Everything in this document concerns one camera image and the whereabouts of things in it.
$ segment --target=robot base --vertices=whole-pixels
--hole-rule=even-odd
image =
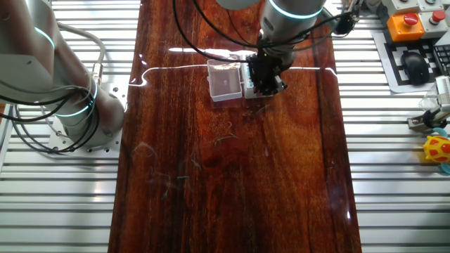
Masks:
[[[53,121],[53,127],[57,131],[64,133],[63,125],[56,117]],[[120,152],[121,138],[122,138],[122,131],[120,131],[115,138],[113,138],[109,143],[106,143],[105,145],[99,147],[84,146],[72,153],[66,153],[66,155],[74,158],[79,157],[79,158],[117,159],[119,157]],[[57,148],[58,150],[62,150],[72,144],[73,142],[69,138],[59,136],[54,131],[51,132],[49,147],[54,147],[54,149]],[[52,155],[52,156],[54,156],[55,158],[61,157],[60,155]]]

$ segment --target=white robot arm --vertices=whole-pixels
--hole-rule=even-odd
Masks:
[[[258,1],[217,0],[228,9],[247,8]],[[258,92],[273,95],[286,88],[278,75],[292,65],[295,43],[309,33],[295,36],[313,27],[318,17],[331,17],[323,7],[325,1],[266,0],[259,40],[270,44],[289,43],[258,49],[254,57],[267,56],[263,67],[249,65],[252,76],[257,79],[254,83],[259,87]],[[362,0],[353,0],[351,4],[345,1],[355,9],[360,2]],[[336,28],[336,22],[329,24]],[[101,89],[101,64],[96,64],[93,76],[89,74],[61,36],[53,11],[45,0],[0,1],[0,35],[0,103],[38,105],[36,102],[55,100],[46,107],[57,111],[55,116],[63,124],[64,134],[76,142],[80,135],[89,131],[91,134],[83,140],[87,146],[103,145],[117,135],[122,128],[124,110],[116,97]],[[70,94],[73,96],[64,101]],[[86,120],[89,118],[98,124],[90,124]]]
[[[100,74],[100,65],[96,72]],[[90,124],[89,132],[95,132],[85,145],[112,140],[122,128],[124,108],[101,89],[98,76],[94,79],[67,45],[51,7],[43,0],[0,1],[0,102],[50,101],[76,88],[89,92],[91,99],[77,94],[58,110],[65,134],[77,141],[89,126],[85,119],[93,117],[98,126]],[[46,105],[49,110],[58,106]]]
[[[241,9],[258,0],[217,0],[224,8]],[[258,53],[248,58],[255,93],[271,96],[287,88],[279,74],[289,69],[295,59],[294,48],[309,36],[318,18],[328,20],[330,34],[347,34],[359,20],[363,0],[344,0],[339,20],[324,5],[326,0],[266,0],[260,25]]]

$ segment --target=wooden board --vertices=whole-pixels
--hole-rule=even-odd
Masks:
[[[5,111],[5,105],[0,103],[0,113],[3,113]]]
[[[199,48],[243,49],[177,3]],[[232,12],[252,43],[260,11]],[[361,252],[331,40],[298,53],[273,98],[212,103],[206,60],[171,1],[142,1],[109,252]]]

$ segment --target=black cable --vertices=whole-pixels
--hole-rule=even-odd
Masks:
[[[217,28],[214,24],[212,24],[212,22],[210,20],[208,20],[208,18],[206,17],[206,15],[203,13],[202,9],[200,8],[200,6],[198,5],[197,0],[192,0],[192,2],[195,5],[195,8],[197,9],[197,11],[199,12],[199,14],[202,16],[203,20],[214,30],[216,31],[218,34],[220,34],[222,37],[224,37],[225,39],[228,39],[229,41],[237,44],[237,45],[241,45],[241,46],[246,46],[246,47],[250,47],[250,48],[272,48],[274,46],[281,46],[281,45],[285,45],[285,44],[289,44],[292,40],[296,40],[304,35],[306,35],[307,33],[311,32],[312,30],[325,25],[327,22],[330,22],[331,20],[335,20],[338,18],[341,18],[343,16],[349,15],[350,13],[341,13],[339,15],[335,15],[331,18],[327,18],[325,20],[323,20],[322,22],[320,22],[317,25],[314,25],[312,27],[310,27],[307,30],[301,31],[299,34],[295,35],[293,38],[291,39],[286,39],[285,41],[282,41],[280,43],[266,43],[266,44],[262,44],[262,45],[254,45],[254,44],[245,44],[242,43],[240,41],[237,41],[233,38],[230,38],[229,36],[227,36],[226,34],[224,34],[222,31],[219,30],[219,28]]]
[[[183,37],[184,41],[193,49],[195,50],[197,53],[199,53],[202,56],[214,59],[214,60],[220,60],[226,63],[250,63],[250,60],[233,60],[233,59],[228,59],[228,58],[221,58],[221,57],[216,57],[214,55],[210,55],[208,53],[205,53],[203,51],[201,51],[200,49],[198,49],[197,47],[195,47],[190,41],[189,39],[186,37],[186,35],[184,34],[180,22],[178,20],[178,14],[176,13],[176,0],[172,0],[172,10],[174,13],[174,17],[175,17],[175,23],[176,23],[176,27],[178,28],[178,31],[180,33],[180,35]]]
[[[18,107],[15,105],[15,113],[17,115],[17,117],[20,118],[20,112]],[[47,146],[45,146],[44,144],[40,143],[39,141],[37,141],[35,138],[33,138],[33,136],[30,135],[30,133],[28,132],[27,128],[25,127],[25,125],[22,122],[19,122],[19,125],[22,127],[23,131],[25,132],[25,134],[27,135],[28,138],[32,139],[32,141],[34,141],[37,145],[43,147],[45,150],[39,150],[40,152],[48,152],[48,153],[66,153],[66,152],[70,152],[72,151],[72,148],[75,147],[79,142],[81,142],[83,140],[84,137],[86,137],[87,133],[89,132],[91,125],[92,125],[92,119],[89,120],[89,123],[86,127],[86,130],[83,132],[83,134],[81,135],[81,137],[79,139],[77,139],[72,145],[70,145],[69,147],[63,149],[63,150],[54,150],[53,148],[49,148]]]
[[[203,13],[202,9],[200,8],[200,6],[198,5],[197,0],[192,0],[192,2],[195,5],[195,8],[197,9],[197,11],[199,12],[199,14],[202,16],[203,20],[206,21],[206,23],[214,30],[216,31],[218,34],[220,34],[222,37],[224,37],[225,39],[228,39],[229,41],[237,44],[237,45],[241,45],[241,46],[246,46],[246,47],[250,47],[250,48],[259,48],[258,45],[254,45],[254,44],[250,44],[250,43],[243,43],[240,42],[238,40],[235,40],[231,37],[229,37],[228,35],[224,34],[221,30],[219,30],[219,28],[217,28],[214,24],[211,23],[211,21],[206,17],[206,15]]]
[[[231,14],[230,11],[228,9],[226,9],[226,12],[228,13],[228,18],[230,20],[231,26],[233,27],[233,29],[236,31],[236,33],[239,35],[239,37],[247,44],[250,44],[250,42],[248,42],[246,39],[244,39],[244,37],[242,37],[242,35],[240,35],[240,32],[238,31],[238,28],[236,28],[236,26],[234,25],[233,19],[231,19]]]
[[[39,102],[39,103],[33,103],[33,102],[27,102],[27,101],[16,100],[16,99],[8,98],[8,97],[2,96],[2,95],[0,95],[0,99],[1,99],[1,100],[4,100],[4,101],[7,101],[7,102],[9,102],[9,103],[20,104],[20,105],[51,105],[51,104],[57,103],[57,102],[59,102],[59,101],[65,99],[65,98],[67,98],[67,97],[72,97],[72,96],[74,96],[74,95],[76,94],[77,91],[78,91],[78,90],[75,90],[75,92],[69,93],[68,95],[65,95],[65,96],[63,96],[63,97],[61,97],[61,98],[57,98],[57,99],[55,99],[55,100],[50,100],[50,101],[46,101],[46,102]]]
[[[18,116],[20,116],[17,107],[15,107],[15,109],[16,109],[16,113],[18,114]],[[33,138],[33,137],[30,135],[30,133],[27,131],[27,129],[25,128],[25,125],[24,125],[23,123],[19,123],[19,124],[21,125],[23,131],[24,131],[25,134],[27,135],[27,137],[30,138],[31,140],[33,140],[37,145],[43,147],[44,149],[42,150],[42,149],[36,148],[36,147],[34,147],[31,143],[27,142],[27,141],[25,140],[25,138],[20,134],[20,132],[19,132],[19,130],[18,130],[17,125],[16,125],[15,122],[13,122],[13,127],[14,127],[15,132],[17,133],[18,137],[19,137],[26,145],[28,145],[31,149],[36,150],[36,151],[38,151],[38,152],[53,153],[53,154],[59,154],[59,155],[60,155],[61,153],[73,152],[73,151],[75,151],[75,150],[81,148],[83,145],[85,145],[88,141],[90,141],[90,140],[92,139],[92,137],[93,137],[94,134],[96,133],[96,131],[97,131],[97,129],[98,129],[98,126],[99,126],[99,124],[100,124],[100,115],[98,114],[98,108],[94,106],[94,108],[92,108],[92,110],[95,110],[95,113],[92,114],[92,115],[90,116],[89,123],[88,123],[88,125],[86,126],[86,130],[83,132],[83,134],[81,135],[81,137],[78,138],[72,145],[70,145],[69,147],[64,148],[64,149],[62,149],[62,150],[54,150],[53,148],[49,148],[49,147],[47,147],[47,146],[41,144],[39,141],[37,141],[35,138]],[[96,125],[95,125],[95,127],[94,127],[94,130],[91,132],[91,134],[88,136],[88,138],[87,138],[83,143],[81,143],[81,144],[79,144],[77,147],[75,147],[75,146],[76,146],[78,143],[80,143],[80,142],[86,137],[86,135],[88,134],[89,130],[91,129],[91,125],[92,125],[92,122],[93,122],[93,118],[95,117],[95,114],[97,115],[97,117],[96,117],[96,118],[97,118],[97,121],[96,121]]]
[[[325,25],[327,22],[330,22],[331,20],[335,20],[335,19],[341,18],[341,17],[343,17],[343,16],[345,16],[345,15],[349,15],[349,13],[342,13],[342,14],[333,16],[333,17],[331,17],[331,18],[327,18],[327,19],[323,20],[322,22],[320,22],[319,24],[314,25],[314,26],[310,27],[309,29],[300,32],[299,34],[295,35],[293,38],[287,39],[287,40],[282,41],[282,42],[279,42],[279,43],[275,43],[275,44],[274,44],[274,43],[266,43],[266,44],[261,44],[261,45],[259,45],[259,46],[255,46],[255,45],[252,45],[252,44],[245,44],[245,43],[236,41],[235,39],[232,39],[232,38],[226,36],[223,32],[221,32],[217,27],[215,27],[215,26],[214,26],[214,25],[206,18],[206,15],[205,15],[205,14],[202,12],[202,10],[200,9],[200,7],[199,7],[197,1],[196,1],[196,0],[193,0],[193,2],[194,2],[194,4],[195,4],[195,7],[197,8],[197,10],[199,11],[200,15],[203,17],[203,19],[204,19],[204,20],[208,23],[208,25],[209,25],[212,29],[214,29],[217,33],[219,33],[221,36],[225,37],[225,38],[228,39],[229,41],[232,41],[232,42],[234,42],[234,43],[236,43],[236,44],[238,44],[238,45],[241,45],[241,46],[247,46],[247,47],[251,47],[251,48],[254,48],[254,47],[256,47],[256,48],[271,48],[271,47],[275,47],[275,46],[281,46],[281,45],[284,45],[284,44],[289,44],[290,42],[292,43],[292,40],[296,40],[296,39],[298,39],[298,38],[300,38],[300,37],[303,37],[304,35],[308,34],[308,33],[311,32],[312,30],[314,30],[314,29],[316,29],[316,28],[318,28],[318,27],[320,27],[320,26],[322,26],[322,25]],[[184,40],[184,41],[185,41],[192,49],[194,49],[197,53],[199,53],[200,55],[205,56],[205,57],[208,57],[208,58],[211,58],[211,59],[214,59],[214,60],[220,60],[220,61],[223,61],[223,62],[227,62],[227,63],[251,63],[251,62],[252,62],[251,60],[232,60],[232,59],[228,59],[228,58],[220,58],[220,57],[216,57],[216,56],[214,56],[214,55],[211,55],[211,54],[208,54],[208,53],[205,53],[205,52],[201,51],[200,49],[198,49],[197,47],[195,47],[195,46],[189,41],[189,39],[188,39],[187,36],[184,34],[184,32],[183,32],[183,30],[182,30],[182,28],[181,28],[181,25],[180,25],[180,22],[179,22],[179,19],[178,19],[178,14],[177,14],[177,11],[176,11],[176,0],[172,0],[172,10],[173,10],[174,17],[175,17],[176,27],[177,27],[177,29],[178,29],[180,35],[183,37],[183,40]]]
[[[71,97],[73,97],[74,95],[75,95],[75,93],[73,93],[71,96],[68,96],[67,98],[65,98],[65,99],[63,100],[63,102],[61,102],[61,103],[55,108],[55,110],[52,110],[49,114],[42,115],[42,116],[40,116],[40,117],[35,117],[35,118],[32,118],[32,119],[21,119],[21,118],[17,118],[17,117],[11,117],[11,116],[9,116],[9,115],[5,115],[5,114],[2,114],[2,113],[0,113],[0,117],[2,117],[2,118],[4,118],[4,119],[9,119],[9,120],[12,120],[12,121],[17,121],[17,122],[36,122],[36,121],[38,121],[38,120],[46,119],[46,118],[48,118],[48,117],[50,117],[50,116],[56,114],[56,113],[64,106],[64,104],[66,104],[66,103],[71,99]]]

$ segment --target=plastic container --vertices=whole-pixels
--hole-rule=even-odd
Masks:
[[[239,63],[208,60],[207,66],[210,95],[214,102],[242,98]]]

